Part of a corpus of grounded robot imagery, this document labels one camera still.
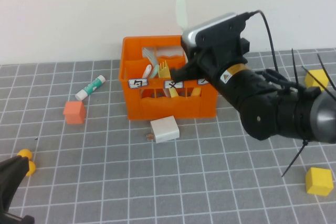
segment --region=orange crate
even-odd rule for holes
[[[137,88],[134,79],[140,79],[148,64],[142,56],[142,48],[180,46],[180,36],[127,37],[123,40],[119,80],[122,85],[129,120],[155,120],[173,115],[175,118],[213,118],[216,116],[217,91],[210,85],[199,85],[197,80],[184,81],[177,89],[179,97],[159,97],[163,93],[166,78],[144,80],[148,85]],[[185,64],[181,55],[158,56],[159,63],[167,61],[169,68],[180,68]],[[200,87],[201,95],[188,96],[193,88]]]

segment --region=yellow label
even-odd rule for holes
[[[248,67],[246,67],[245,64],[239,63],[229,67],[228,69],[226,69],[226,71],[234,76],[236,73],[245,69],[248,69]]]
[[[232,76],[245,69],[248,68],[244,64],[235,64],[224,71],[224,73],[221,75],[220,80],[226,84]]]

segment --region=orange cube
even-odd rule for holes
[[[63,115],[68,124],[81,124],[85,119],[85,107],[83,102],[67,102],[65,104]]]

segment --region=gray grid mat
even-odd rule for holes
[[[319,51],[336,81],[335,49]],[[297,64],[320,69],[316,52],[296,51]],[[254,69],[272,67],[269,52],[247,59]],[[277,59],[293,80],[290,51]],[[10,212],[38,224],[336,223],[336,189],[308,195],[304,181],[311,166],[332,169],[335,179],[336,145],[309,144],[281,178],[301,141],[251,138],[222,97],[216,118],[178,120],[179,140],[148,143],[149,122],[127,120],[118,67],[117,60],[1,66],[0,161],[28,148],[37,166]],[[100,74],[108,81],[85,100],[85,124],[65,124],[65,102]]]

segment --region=white power adapter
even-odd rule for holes
[[[174,116],[151,121],[152,133],[147,135],[147,140],[155,140],[156,143],[166,142],[180,137]]]

